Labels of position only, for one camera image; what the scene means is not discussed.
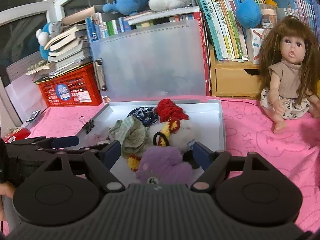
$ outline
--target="drawer handle cutout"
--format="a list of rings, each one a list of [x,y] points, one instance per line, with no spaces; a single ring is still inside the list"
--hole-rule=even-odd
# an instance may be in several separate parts
[[[252,76],[259,76],[260,75],[260,70],[258,69],[244,69],[249,75]]]

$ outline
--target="pink stuffed toy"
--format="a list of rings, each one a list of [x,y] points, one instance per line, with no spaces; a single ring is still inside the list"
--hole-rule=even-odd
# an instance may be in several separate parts
[[[142,183],[190,186],[193,170],[189,163],[182,161],[182,154],[177,147],[154,146],[144,152],[136,177]]]

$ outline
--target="doll's hair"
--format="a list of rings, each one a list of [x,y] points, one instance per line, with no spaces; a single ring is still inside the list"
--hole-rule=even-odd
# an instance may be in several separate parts
[[[284,36],[302,38],[306,48],[299,70],[301,84],[297,89],[297,103],[300,104],[306,91],[310,93],[308,96],[316,94],[316,84],[320,77],[320,49],[318,40],[310,28],[294,16],[286,16],[278,22],[263,40],[259,64],[261,85],[262,88],[270,88],[269,66],[281,61],[280,42]]]

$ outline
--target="red plastic basket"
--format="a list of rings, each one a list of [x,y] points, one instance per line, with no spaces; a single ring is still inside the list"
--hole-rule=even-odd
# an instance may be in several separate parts
[[[98,106],[102,103],[92,63],[38,86],[48,107]]]

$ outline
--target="wooden drawer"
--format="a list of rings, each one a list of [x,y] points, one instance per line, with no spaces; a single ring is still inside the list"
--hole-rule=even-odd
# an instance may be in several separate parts
[[[261,93],[259,71],[216,69],[217,93]]]

